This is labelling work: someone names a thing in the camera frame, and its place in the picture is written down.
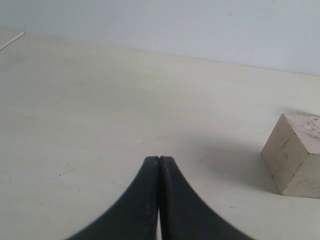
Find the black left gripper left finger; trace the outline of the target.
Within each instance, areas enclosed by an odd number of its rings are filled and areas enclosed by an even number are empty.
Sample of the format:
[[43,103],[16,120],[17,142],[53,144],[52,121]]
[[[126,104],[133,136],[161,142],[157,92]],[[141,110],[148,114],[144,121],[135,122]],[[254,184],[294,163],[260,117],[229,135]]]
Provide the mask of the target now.
[[155,240],[159,170],[159,157],[146,157],[121,197],[99,218],[69,239]]

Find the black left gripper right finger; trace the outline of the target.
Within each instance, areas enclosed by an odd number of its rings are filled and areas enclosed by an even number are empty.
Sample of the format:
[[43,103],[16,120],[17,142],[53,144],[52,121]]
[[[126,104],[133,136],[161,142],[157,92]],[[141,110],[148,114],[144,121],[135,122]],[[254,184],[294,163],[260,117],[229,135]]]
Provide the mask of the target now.
[[250,240],[193,190],[175,159],[161,156],[158,206],[163,240]]

